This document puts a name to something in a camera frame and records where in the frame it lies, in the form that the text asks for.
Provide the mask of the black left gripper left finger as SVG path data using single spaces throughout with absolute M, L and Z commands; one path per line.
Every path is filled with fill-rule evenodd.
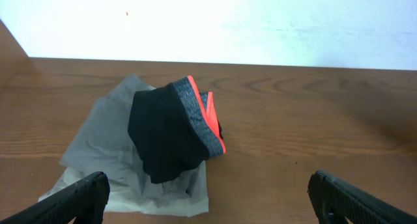
M 103 172 L 92 173 L 1 221 L 2 224 L 102 224 L 110 187 Z

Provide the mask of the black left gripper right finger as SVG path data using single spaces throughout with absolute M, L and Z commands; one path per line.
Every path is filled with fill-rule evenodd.
M 350 183 L 318 170 L 311 175 L 308 195 L 319 224 L 414 224 L 408 214 Z

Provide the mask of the black leggings red waistband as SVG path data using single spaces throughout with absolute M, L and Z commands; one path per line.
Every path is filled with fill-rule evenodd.
M 153 184 L 226 152 L 213 93 L 201 92 L 192 76 L 135 92 L 128 135 Z

